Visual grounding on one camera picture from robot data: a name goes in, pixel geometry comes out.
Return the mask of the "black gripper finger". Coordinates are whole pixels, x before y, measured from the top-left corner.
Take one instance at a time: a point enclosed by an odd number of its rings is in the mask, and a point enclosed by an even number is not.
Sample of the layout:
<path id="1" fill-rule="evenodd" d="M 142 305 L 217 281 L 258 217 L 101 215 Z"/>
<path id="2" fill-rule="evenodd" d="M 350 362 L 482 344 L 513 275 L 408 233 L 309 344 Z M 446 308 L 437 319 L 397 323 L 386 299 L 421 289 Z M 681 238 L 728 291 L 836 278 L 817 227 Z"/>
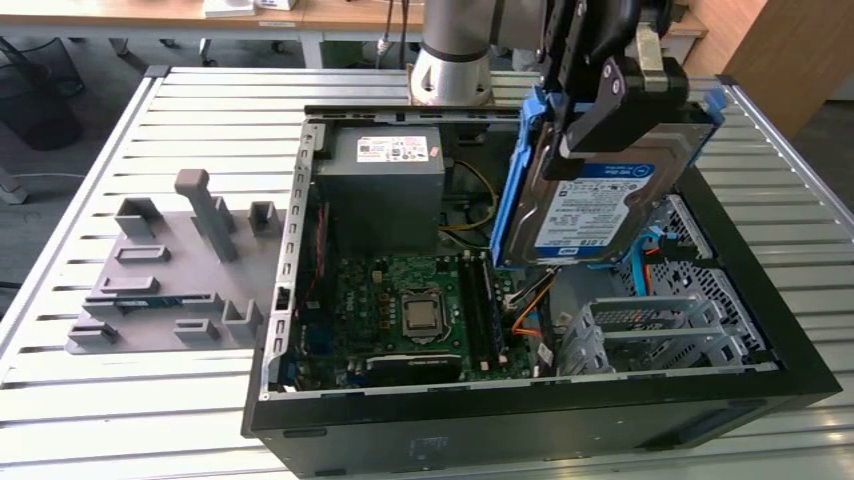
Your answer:
<path id="1" fill-rule="evenodd" d="M 575 106 L 591 102 L 591 77 L 580 47 L 584 40 L 587 1 L 544 3 L 541 37 L 536 54 L 540 87 L 548 100 L 552 130 L 564 130 L 575 118 Z"/>
<path id="2" fill-rule="evenodd" d="M 660 53 L 667 28 L 665 24 L 585 24 L 580 49 L 591 102 L 575 106 L 564 130 L 553 131 L 551 123 L 541 135 L 544 179 L 573 179 L 588 154 L 627 149 L 685 103 L 685 74 Z"/>

